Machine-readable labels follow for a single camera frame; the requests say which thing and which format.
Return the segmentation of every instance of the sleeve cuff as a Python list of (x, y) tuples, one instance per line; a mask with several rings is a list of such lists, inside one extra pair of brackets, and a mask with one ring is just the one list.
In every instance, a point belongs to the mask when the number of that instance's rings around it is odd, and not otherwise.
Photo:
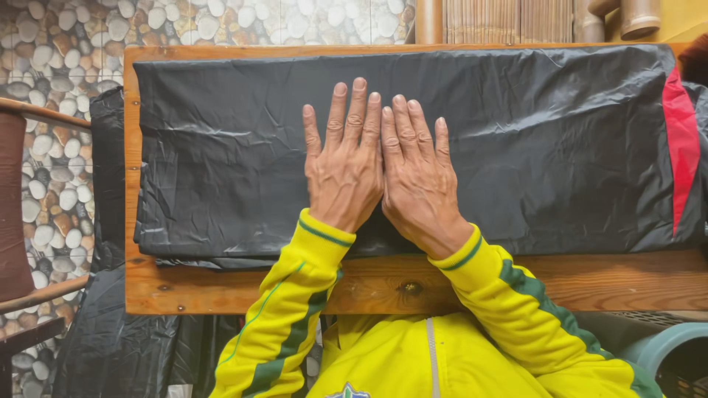
[(356, 234), (316, 220), (309, 214), (309, 208), (300, 212), (297, 228), (290, 241), (293, 249), (306, 249), (307, 257), (318, 265), (337, 265), (352, 246)]
[(428, 257), (428, 261), (438, 267), (457, 288), (470, 292), (496, 280), (502, 266), (499, 253), (486, 243), (476, 225), (472, 236), (457, 253), (443, 260)]

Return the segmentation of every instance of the right hand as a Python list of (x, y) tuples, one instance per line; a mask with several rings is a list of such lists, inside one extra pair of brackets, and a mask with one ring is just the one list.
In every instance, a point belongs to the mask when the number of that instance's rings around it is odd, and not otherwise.
[(457, 206), (457, 177), (450, 162), (445, 119), (435, 122), (435, 141), (418, 101), (394, 97), (382, 111), (386, 217), (404, 238), (433, 260), (460, 250), (474, 232)]
[(311, 105), (302, 108), (307, 143), (305, 176), (309, 214), (345, 232), (356, 232), (374, 211), (384, 190), (380, 143), (381, 96), (366, 80), (354, 80), (346, 126), (347, 85), (337, 83), (329, 108), (324, 149)]

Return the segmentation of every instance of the red stripe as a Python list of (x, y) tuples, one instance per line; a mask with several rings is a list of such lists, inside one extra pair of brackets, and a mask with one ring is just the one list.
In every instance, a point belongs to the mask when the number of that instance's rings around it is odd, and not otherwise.
[(700, 146), (696, 113), (688, 93), (681, 84), (677, 68), (668, 75), (662, 95), (668, 151), (673, 170), (673, 235), (686, 207), (688, 193), (698, 169)]

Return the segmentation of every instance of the jacket sleeve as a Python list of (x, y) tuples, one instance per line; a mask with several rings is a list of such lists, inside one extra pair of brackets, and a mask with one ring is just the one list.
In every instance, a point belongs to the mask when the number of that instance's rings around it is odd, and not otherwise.
[(290, 397), (302, 387), (299, 365), (355, 238), (308, 211), (300, 213), (292, 241), (261, 283), (241, 333), (224, 347), (211, 398)]
[(451, 257), (429, 260), (499, 348), (553, 397), (662, 397), (644, 369), (601, 349), (570, 311), (546, 296), (540, 280), (514, 265), (504, 249), (488, 245), (479, 228)]

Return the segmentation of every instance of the pebble wallpaper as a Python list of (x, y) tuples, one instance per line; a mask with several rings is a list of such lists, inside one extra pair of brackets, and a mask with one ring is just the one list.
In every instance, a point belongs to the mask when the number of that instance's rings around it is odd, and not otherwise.
[[(0, 0), (0, 97), (91, 120), (89, 101), (122, 85), (129, 45), (402, 44), (415, 0)], [(91, 135), (28, 120), (25, 247), (36, 288), (86, 275), (93, 255)], [(79, 292), (0, 315), (0, 338), (55, 317)], [(48, 393), (62, 336), (13, 357), (13, 398)], [(307, 359), (308, 384), (319, 369)]]

